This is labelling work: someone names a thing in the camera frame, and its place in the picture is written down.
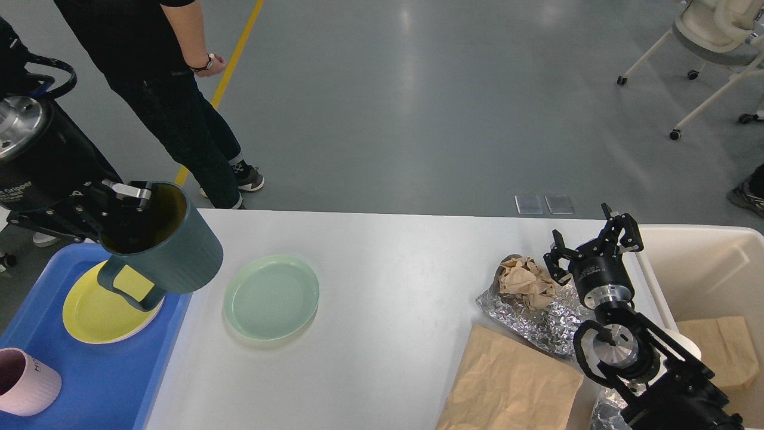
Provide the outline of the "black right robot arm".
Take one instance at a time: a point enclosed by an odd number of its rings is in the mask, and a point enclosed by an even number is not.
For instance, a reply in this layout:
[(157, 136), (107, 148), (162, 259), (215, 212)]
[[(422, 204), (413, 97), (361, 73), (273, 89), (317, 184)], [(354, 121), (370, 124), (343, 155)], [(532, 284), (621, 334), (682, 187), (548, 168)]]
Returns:
[(579, 302), (594, 312), (572, 341), (584, 375), (627, 403), (620, 416), (630, 428), (742, 429), (742, 417), (724, 411), (729, 398), (712, 383), (714, 373), (634, 310), (623, 255), (643, 250), (639, 226), (628, 213), (601, 208), (606, 223), (594, 239), (568, 248), (552, 231), (544, 256), (551, 278), (559, 285), (572, 281)]

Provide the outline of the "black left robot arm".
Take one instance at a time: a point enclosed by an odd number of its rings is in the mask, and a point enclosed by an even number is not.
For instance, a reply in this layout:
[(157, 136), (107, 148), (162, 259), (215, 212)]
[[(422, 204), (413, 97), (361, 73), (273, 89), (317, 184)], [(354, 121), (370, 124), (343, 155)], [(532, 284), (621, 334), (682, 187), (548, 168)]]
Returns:
[(136, 250), (151, 238), (153, 186), (123, 182), (57, 103), (68, 63), (31, 53), (2, 21), (1, 204), (8, 223), (76, 242)]

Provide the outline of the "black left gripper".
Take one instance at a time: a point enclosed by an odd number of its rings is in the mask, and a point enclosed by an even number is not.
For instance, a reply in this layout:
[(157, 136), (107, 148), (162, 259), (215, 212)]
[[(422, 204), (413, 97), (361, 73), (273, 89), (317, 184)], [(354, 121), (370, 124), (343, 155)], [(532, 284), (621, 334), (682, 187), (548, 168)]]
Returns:
[(122, 179), (52, 99), (2, 101), (2, 206), (9, 222), (79, 241), (148, 239), (159, 182)]

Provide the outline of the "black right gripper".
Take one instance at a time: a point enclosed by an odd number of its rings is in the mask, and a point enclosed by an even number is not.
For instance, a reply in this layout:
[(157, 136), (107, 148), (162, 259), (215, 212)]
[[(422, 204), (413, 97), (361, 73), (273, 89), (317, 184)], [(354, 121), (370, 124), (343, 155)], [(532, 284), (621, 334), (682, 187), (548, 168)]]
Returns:
[[(634, 288), (623, 264), (623, 253), (644, 250), (639, 224), (630, 213), (619, 213), (608, 204), (601, 204), (606, 223), (600, 231), (600, 241), (592, 239), (575, 250), (565, 245), (561, 232), (552, 231), (553, 243), (543, 256), (549, 275), (559, 285), (571, 278), (582, 305), (590, 310), (611, 302), (629, 305)], [(561, 259), (569, 261), (568, 270), (559, 266)]]

